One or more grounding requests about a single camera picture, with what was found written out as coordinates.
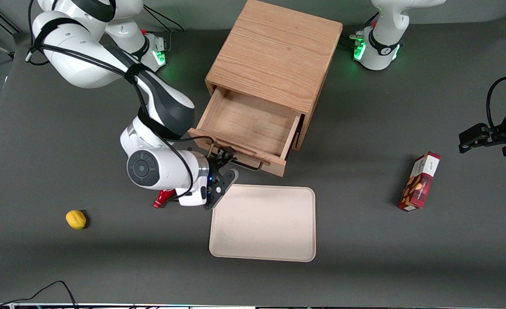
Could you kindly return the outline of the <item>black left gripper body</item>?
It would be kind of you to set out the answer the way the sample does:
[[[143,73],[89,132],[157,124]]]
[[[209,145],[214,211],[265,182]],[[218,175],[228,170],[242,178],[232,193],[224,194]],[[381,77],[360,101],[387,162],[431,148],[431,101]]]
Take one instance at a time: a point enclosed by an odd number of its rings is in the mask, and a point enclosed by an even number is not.
[[[506,121],[499,125],[489,124],[489,146],[506,145]]]

